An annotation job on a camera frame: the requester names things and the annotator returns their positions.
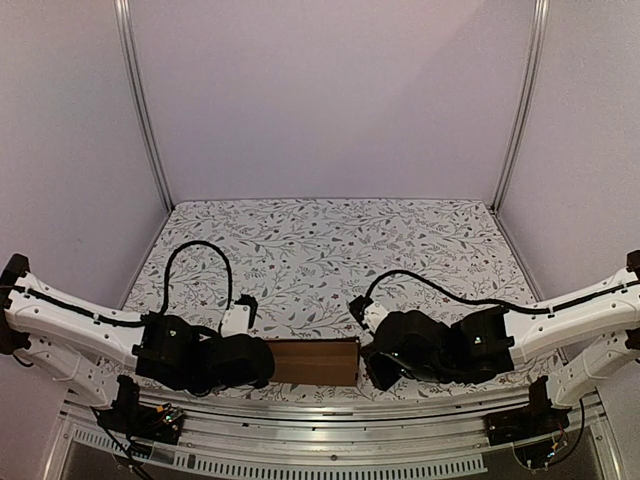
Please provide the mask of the brown cardboard box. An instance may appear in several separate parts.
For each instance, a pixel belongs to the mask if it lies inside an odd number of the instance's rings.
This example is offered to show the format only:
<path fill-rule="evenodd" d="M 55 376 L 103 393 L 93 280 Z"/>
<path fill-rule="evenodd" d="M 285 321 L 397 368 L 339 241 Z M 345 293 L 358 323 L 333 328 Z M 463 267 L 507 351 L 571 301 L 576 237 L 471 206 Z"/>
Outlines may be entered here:
<path fill-rule="evenodd" d="M 359 377 L 360 341 L 336 339 L 269 339 L 275 361 L 273 382 L 354 387 Z"/>

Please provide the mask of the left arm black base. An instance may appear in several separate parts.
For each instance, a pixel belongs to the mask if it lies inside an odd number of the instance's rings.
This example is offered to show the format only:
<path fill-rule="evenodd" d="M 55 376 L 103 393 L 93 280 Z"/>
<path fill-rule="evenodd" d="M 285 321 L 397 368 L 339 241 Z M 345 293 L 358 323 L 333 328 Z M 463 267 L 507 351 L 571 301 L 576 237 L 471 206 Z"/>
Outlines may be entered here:
<path fill-rule="evenodd" d="M 171 403 L 146 406 L 140 403 L 140 387 L 130 377 L 119 375 L 115 399 L 106 410 L 99 410 L 100 427 L 119 432 L 128 440 L 143 439 L 177 445 L 182 434 L 185 412 Z"/>

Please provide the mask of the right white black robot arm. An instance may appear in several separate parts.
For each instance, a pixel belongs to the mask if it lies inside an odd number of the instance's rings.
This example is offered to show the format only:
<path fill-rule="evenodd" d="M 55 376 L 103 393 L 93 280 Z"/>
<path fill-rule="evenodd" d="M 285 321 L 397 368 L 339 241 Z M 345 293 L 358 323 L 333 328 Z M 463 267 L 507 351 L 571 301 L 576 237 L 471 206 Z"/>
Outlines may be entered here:
<path fill-rule="evenodd" d="M 389 311 L 371 290 L 349 311 L 372 337 L 365 362 L 374 386 L 400 378 L 440 384 L 483 384 L 544 353 L 581 341 L 587 347 L 539 385 L 542 397 L 523 407 L 517 427 L 537 436 L 556 410 L 572 407 L 600 381 L 639 358 L 639 254 L 610 277 L 542 304 L 469 300 L 474 312 L 447 326 L 419 310 Z"/>

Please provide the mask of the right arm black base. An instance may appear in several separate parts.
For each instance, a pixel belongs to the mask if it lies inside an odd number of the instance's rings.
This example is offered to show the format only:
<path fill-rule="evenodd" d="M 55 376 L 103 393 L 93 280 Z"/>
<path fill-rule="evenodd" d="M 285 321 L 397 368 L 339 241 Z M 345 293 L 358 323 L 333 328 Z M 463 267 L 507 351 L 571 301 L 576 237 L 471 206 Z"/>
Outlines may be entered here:
<path fill-rule="evenodd" d="M 498 411 L 483 417 L 489 444 L 502 445 L 552 433 L 569 426 L 571 408 L 556 408 L 547 393 L 544 375 L 529 386 L 525 406 Z"/>

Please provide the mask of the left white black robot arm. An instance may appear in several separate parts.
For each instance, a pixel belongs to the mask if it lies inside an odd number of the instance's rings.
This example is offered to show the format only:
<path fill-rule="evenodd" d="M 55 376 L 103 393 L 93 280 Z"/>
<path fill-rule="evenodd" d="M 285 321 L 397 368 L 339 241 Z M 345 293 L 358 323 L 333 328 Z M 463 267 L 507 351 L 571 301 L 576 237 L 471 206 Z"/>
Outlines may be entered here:
<path fill-rule="evenodd" d="M 148 412 L 129 396 L 116 398 L 115 375 L 94 363 L 106 359 L 174 391 L 207 396 L 228 388 L 262 388 L 275 372 L 267 342 L 248 335 L 254 298 L 226 311 L 220 330 L 176 315 L 112 310 L 52 288 L 15 253 L 1 273 L 1 352 L 48 371 L 55 381 L 128 434 L 148 426 Z"/>

